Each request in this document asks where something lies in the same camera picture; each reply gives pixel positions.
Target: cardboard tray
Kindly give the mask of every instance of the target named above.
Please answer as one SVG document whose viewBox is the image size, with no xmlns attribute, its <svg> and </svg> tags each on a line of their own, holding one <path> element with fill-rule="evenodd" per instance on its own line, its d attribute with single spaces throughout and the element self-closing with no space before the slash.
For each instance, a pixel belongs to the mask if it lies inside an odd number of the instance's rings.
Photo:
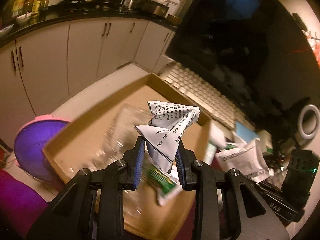
<svg viewBox="0 0 320 240">
<path fill-rule="evenodd" d="M 148 110 L 149 100 L 194 105 L 154 74 L 127 85 L 67 125 L 44 147 L 46 158 L 61 179 L 65 183 L 70 181 L 68 164 L 85 163 L 88 156 L 101 148 L 106 130 L 124 104 Z M 204 158 L 209 129 L 210 117 L 200 108 L 198 122 L 182 137 L 185 148 L 194 151 L 197 159 Z M 145 185 L 143 192 L 142 214 L 139 218 L 125 215 L 125 229 L 146 239 L 174 239 L 190 212 L 195 192 L 183 191 L 164 207 L 157 204 L 156 192 L 151 186 Z"/>
</svg>

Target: white keyboard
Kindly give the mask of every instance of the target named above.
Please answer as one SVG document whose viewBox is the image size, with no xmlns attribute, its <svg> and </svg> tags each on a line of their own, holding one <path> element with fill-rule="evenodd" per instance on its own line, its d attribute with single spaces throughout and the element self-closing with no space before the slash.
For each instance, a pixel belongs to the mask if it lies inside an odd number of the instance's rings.
<svg viewBox="0 0 320 240">
<path fill-rule="evenodd" d="M 246 115 L 234 103 L 180 63 L 172 62 L 168 64 L 160 78 L 206 109 L 213 119 L 228 129 L 234 130 L 235 121 L 238 121 L 247 128 L 255 130 Z"/>
</svg>

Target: screw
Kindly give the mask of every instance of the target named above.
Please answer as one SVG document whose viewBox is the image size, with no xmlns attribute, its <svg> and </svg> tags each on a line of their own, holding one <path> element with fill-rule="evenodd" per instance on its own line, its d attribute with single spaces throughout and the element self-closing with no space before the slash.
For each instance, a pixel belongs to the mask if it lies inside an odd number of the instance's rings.
<svg viewBox="0 0 320 240">
<path fill-rule="evenodd" d="M 81 169 L 81 170 L 79 171 L 79 174 L 82 175 L 82 176 L 85 176 L 85 175 L 88 175 L 89 172 L 90 172 L 89 169 L 83 168 L 83 169 Z"/>
<path fill-rule="evenodd" d="M 196 161 L 193 162 L 193 165 L 197 166 L 197 167 L 201 167 L 203 165 L 203 162 L 199 161 L 199 160 L 196 160 Z"/>
<path fill-rule="evenodd" d="M 237 169 L 231 169 L 229 170 L 229 172 L 233 175 L 233 176 L 238 176 L 240 174 L 240 171 L 238 171 Z"/>
<path fill-rule="evenodd" d="M 117 166 L 119 166 L 119 167 L 125 166 L 124 160 L 118 160 L 116 163 L 117 163 Z"/>
</svg>

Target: black plastic mount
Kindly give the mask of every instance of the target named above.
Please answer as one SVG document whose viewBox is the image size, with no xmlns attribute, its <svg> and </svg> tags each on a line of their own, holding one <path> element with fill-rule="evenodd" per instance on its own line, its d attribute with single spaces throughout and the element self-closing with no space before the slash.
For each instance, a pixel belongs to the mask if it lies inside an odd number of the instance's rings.
<svg viewBox="0 0 320 240">
<path fill-rule="evenodd" d="M 27 240 L 91 240 L 97 190 L 101 189 L 97 240 L 124 240 L 122 190 L 135 190 L 140 181 L 145 141 L 106 169 L 81 169 L 38 218 Z M 176 154 L 180 184 L 196 191 L 193 240 L 289 240 L 289 235 L 259 193 L 238 170 L 213 170 L 185 150 Z M 223 192 L 224 216 L 230 234 L 220 233 L 217 189 Z"/>
<path fill-rule="evenodd" d="M 182 141 L 175 157 L 185 191 L 196 190 L 192 240 L 289 240 L 289 234 L 269 205 L 237 169 L 214 170 L 185 150 Z M 221 189 L 229 236 L 220 234 L 217 189 Z"/>
</svg>

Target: small bowl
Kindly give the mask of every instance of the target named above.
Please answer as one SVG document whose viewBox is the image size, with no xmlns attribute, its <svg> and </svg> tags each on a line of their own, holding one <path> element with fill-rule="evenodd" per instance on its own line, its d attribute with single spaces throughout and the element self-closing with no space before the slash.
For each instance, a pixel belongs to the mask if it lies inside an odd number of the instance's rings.
<svg viewBox="0 0 320 240">
<path fill-rule="evenodd" d="M 23 14 L 19 17 L 17 17 L 17 24 L 19 25 L 25 25 L 28 20 L 30 20 L 30 17 L 31 17 L 31 12 L 27 12 L 26 14 Z"/>
<path fill-rule="evenodd" d="M 168 14 L 167 21 L 169 23 L 171 23 L 172 25 L 174 25 L 174 26 L 178 26 L 181 23 L 181 19 L 180 18 L 175 17 L 175 16 L 173 16 L 171 14 Z"/>
<path fill-rule="evenodd" d="M 13 28 L 13 24 L 3 28 L 2 30 L 0 30 L 0 38 L 6 36 L 7 34 L 9 34 L 9 32 L 12 30 Z"/>
</svg>

